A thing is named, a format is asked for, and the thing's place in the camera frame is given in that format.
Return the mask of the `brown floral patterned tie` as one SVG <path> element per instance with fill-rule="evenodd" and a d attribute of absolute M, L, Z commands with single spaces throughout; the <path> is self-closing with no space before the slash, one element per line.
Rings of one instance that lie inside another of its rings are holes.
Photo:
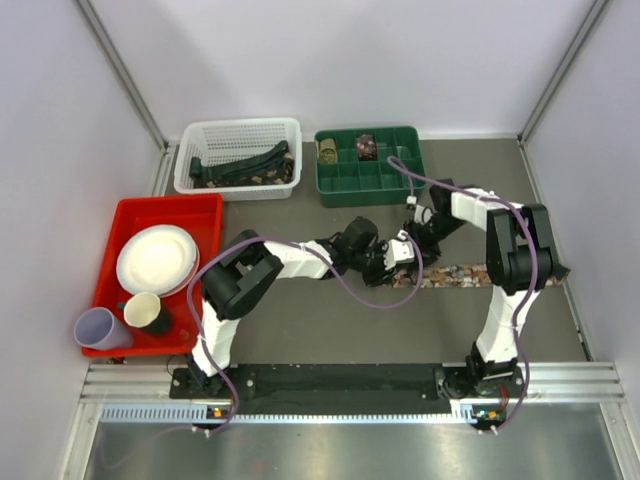
<path fill-rule="evenodd" d="M 491 288 L 492 282 L 485 264 L 464 263 L 429 266 L 418 279 L 418 270 L 401 268 L 384 282 L 393 288 Z"/>

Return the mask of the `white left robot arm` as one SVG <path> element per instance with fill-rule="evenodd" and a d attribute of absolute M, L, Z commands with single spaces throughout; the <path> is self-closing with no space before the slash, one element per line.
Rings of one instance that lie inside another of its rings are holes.
<path fill-rule="evenodd" d="M 340 278 L 349 270 L 362 275 L 367 286 L 392 277 L 401 264 L 412 262 L 415 250 L 408 233 L 387 241 L 378 238 L 376 225 L 364 217 L 344 231 L 301 243 L 261 241 L 253 230 L 241 232 L 226 256 L 200 278 L 201 332 L 189 360 L 192 384 L 205 396 L 226 387 L 231 346 L 241 318 L 261 301 L 280 279 Z"/>

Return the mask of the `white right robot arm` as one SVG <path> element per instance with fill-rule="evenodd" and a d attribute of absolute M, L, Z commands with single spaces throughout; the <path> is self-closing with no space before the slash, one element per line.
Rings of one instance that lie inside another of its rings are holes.
<path fill-rule="evenodd" d="M 432 204 L 407 197 L 413 213 L 404 229 L 415 242 L 416 259 L 403 273 L 415 285 L 492 288 L 484 327 L 465 358 L 462 370 L 440 369 L 438 387 L 449 398 L 469 395 L 506 396 L 527 389 L 527 369 L 520 335 L 533 302 L 547 283 L 560 280 L 566 269 L 558 259 L 548 211 L 541 204 L 511 203 L 475 186 L 459 187 L 451 180 L 433 182 Z M 464 225 L 485 235 L 485 262 L 481 269 L 461 266 L 429 272 L 441 256 L 440 244 Z"/>

